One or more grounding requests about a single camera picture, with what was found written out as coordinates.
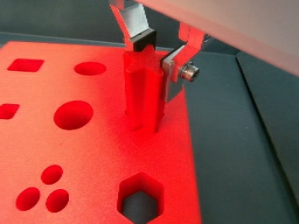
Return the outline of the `gripper red silver right finger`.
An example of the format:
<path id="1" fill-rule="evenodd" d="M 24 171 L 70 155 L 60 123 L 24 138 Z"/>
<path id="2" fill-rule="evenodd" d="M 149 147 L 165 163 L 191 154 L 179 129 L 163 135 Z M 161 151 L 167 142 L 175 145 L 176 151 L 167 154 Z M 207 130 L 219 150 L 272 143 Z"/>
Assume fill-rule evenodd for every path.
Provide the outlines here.
<path id="1" fill-rule="evenodd" d="M 200 69 L 192 64 L 192 58 L 201 50 L 204 32 L 180 23 L 179 39 L 183 45 L 173 49 L 161 60 L 165 76 L 164 100 L 169 102 L 183 90 L 183 82 L 193 82 Z"/>

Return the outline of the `gripper red silver left finger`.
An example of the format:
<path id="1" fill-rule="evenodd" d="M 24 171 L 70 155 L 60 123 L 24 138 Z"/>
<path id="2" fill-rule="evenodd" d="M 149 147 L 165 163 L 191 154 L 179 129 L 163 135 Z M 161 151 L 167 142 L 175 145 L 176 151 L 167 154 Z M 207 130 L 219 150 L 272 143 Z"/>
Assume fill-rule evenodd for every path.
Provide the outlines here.
<path id="1" fill-rule="evenodd" d="M 149 27 L 145 8 L 135 0 L 108 0 L 116 22 L 124 35 L 128 51 L 141 52 L 156 43 L 156 31 Z"/>

